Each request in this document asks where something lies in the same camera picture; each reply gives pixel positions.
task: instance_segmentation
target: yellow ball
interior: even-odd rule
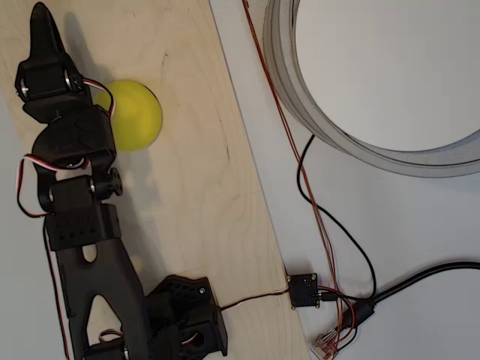
[[[106,87],[115,98],[112,131],[117,150],[132,152],[153,143],[162,126],[161,107],[153,93],[132,80],[113,81]],[[94,104],[108,110],[110,96],[101,91]]]

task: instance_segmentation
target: connector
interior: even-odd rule
[[[319,294],[321,302],[336,302],[340,296],[336,292],[322,292]]]
[[[331,342],[314,341],[310,344],[310,350],[319,360],[332,360],[338,354],[337,347],[333,346]]]

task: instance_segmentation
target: red wire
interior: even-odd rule
[[[48,260],[48,266],[50,275],[52,276],[53,291],[55,293],[55,304],[57,307],[58,321],[60,322],[61,337],[63,339],[63,348],[67,360],[70,360],[70,352],[68,351],[67,334],[65,333],[65,327],[63,323],[62,308],[60,307],[59,288],[57,287],[57,280],[55,272],[53,271],[52,258],[50,256],[50,246],[47,241],[47,228],[43,228],[43,245],[45,246],[46,259]]]
[[[336,289],[332,289],[331,287],[326,287],[326,286],[318,286],[318,288],[320,290],[327,290],[327,291],[330,291],[332,293],[337,293],[339,296],[345,296],[345,294],[343,294],[342,292],[339,292],[338,290]],[[350,308],[350,311],[352,312],[352,325],[350,326],[350,329],[349,331],[345,334],[345,336],[343,336],[342,338],[338,338],[337,341],[335,341],[333,344],[336,346],[338,345],[341,341],[345,340],[353,331],[353,329],[355,328],[355,324],[356,324],[356,317],[355,317],[355,310],[353,308],[353,304],[352,302],[348,299],[348,298],[345,298],[345,301],[346,303],[348,304],[349,308]],[[338,323],[338,329],[340,330],[341,332],[341,322]]]
[[[43,218],[44,216],[47,216],[48,213],[43,213],[43,214],[32,214],[30,211],[28,211],[25,207],[23,207],[21,201],[20,201],[20,191],[22,190],[22,183],[23,183],[23,167],[25,165],[25,159],[29,159],[30,161],[37,161],[39,163],[42,163],[47,169],[48,168],[53,168],[54,170],[52,171],[57,171],[57,170],[76,170],[76,169],[86,169],[88,165],[90,164],[90,161],[88,158],[86,158],[79,166],[75,167],[59,167],[52,165],[51,163],[47,163],[45,160],[40,159],[39,157],[35,157],[32,154],[26,154],[23,155],[22,160],[20,160],[19,164],[19,169],[18,169],[18,174],[17,174],[17,180],[16,180],[16,203],[18,204],[20,210],[22,210],[23,214],[27,215],[29,218]]]
[[[249,8],[248,1],[247,0],[241,0],[241,1],[242,1],[242,4],[243,4],[243,7],[244,7],[245,15],[247,17],[248,25],[250,27],[250,32],[252,34],[253,42],[255,43],[256,51],[257,51],[258,56],[259,56],[259,60],[262,63],[263,72],[265,73],[265,77],[268,81],[268,85],[270,87],[271,94],[274,98],[275,105],[277,107],[278,114],[279,114],[280,119],[282,121],[283,128],[285,129],[285,133],[286,133],[286,136],[289,140],[289,144],[290,144],[290,147],[292,148],[293,154],[295,155],[295,158],[296,158],[297,162],[299,162],[300,161],[299,151],[296,148],[295,140],[293,139],[293,135],[292,135],[292,132],[290,130],[290,126],[288,125],[288,121],[287,121],[287,118],[285,117],[285,114],[284,114],[284,111],[281,107],[280,101],[278,100],[278,96],[277,96],[277,93],[275,92],[275,87],[273,85],[272,78],[270,77],[269,69],[267,68],[265,60],[263,58],[262,49],[261,49],[260,43],[258,41],[257,33],[255,32],[255,27],[254,27],[254,24],[253,24],[251,16],[250,16],[250,11],[248,10],[248,8]],[[325,248],[325,252],[326,252],[326,255],[327,255],[328,267],[330,268],[331,276],[332,276],[333,281],[334,281],[334,288],[336,290],[338,290],[338,282],[337,282],[337,275],[336,275],[335,257],[334,257],[334,254],[333,254],[333,246],[332,246],[332,243],[330,241],[329,235],[326,232],[326,228],[325,228],[325,224],[323,223],[322,216],[320,215],[320,212],[317,208],[317,203],[315,202],[314,194],[311,190],[310,183],[309,183],[308,177],[307,177],[307,173],[306,173],[304,167],[301,168],[301,174],[303,176],[303,179],[304,179],[304,182],[305,182],[305,187],[307,188],[308,195],[309,195],[310,200],[311,200],[311,205],[312,205],[313,213],[315,215],[315,220],[316,220],[317,226],[319,227],[320,237],[322,239],[323,247]],[[339,304],[337,302],[337,318],[338,318],[339,323],[341,323],[341,321],[342,321],[342,313],[343,313],[343,305],[340,304],[340,306],[339,306]]]
[[[92,80],[92,79],[87,79],[87,78],[83,78],[83,82],[86,83],[87,85],[88,84],[92,84],[94,86],[98,86],[100,88],[102,88],[105,92],[108,93],[108,95],[110,95],[111,97],[111,102],[110,102],[110,106],[109,106],[109,109],[108,109],[108,113],[109,115],[112,115],[112,110],[113,110],[113,105],[114,105],[114,99],[113,99],[113,95],[112,93],[110,92],[110,90],[105,86],[105,85],[102,85],[100,84],[99,82],[96,82],[95,80]]]
[[[196,332],[195,334],[193,334],[193,336],[190,339],[187,339],[186,341],[182,341],[180,345],[182,347],[187,347],[188,345],[190,345],[191,343],[194,342],[194,340],[197,338],[198,334],[199,333]]]

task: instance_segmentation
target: wood grain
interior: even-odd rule
[[[0,86],[26,152],[43,125],[22,111],[13,84],[29,54],[34,3],[0,1]],[[162,106],[157,140],[119,153],[116,164],[124,195],[113,202],[145,292],[173,273],[208,276],[221,305],[285,287],[208,1],[45,3],[82,74],[102,83],[136,80]],[[95,331],[111,317],[92,314]],[[308,359],[287,295],[245,303],[225,320],[229,359]]]

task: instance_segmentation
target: hole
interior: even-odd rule
[[[122,322],[116,316],[109,303],[101,295],[94,297],[91,303],[90,315],[87,322],[88,342],[90,345],[99,342],[98,335],[107,329],[120,330]],[[112,340],[113,337],[105,336],[105,340]]]
[[[193,339],[192,345],[195,347],[202,347],[203,343],[205,343],[205,338],[203,337],[203,334],[199,332],[198,335]]]
[[[97,259],[97,245],[85,245],[82,246],[83,259],[87,260],[89,263],[93,263]]]

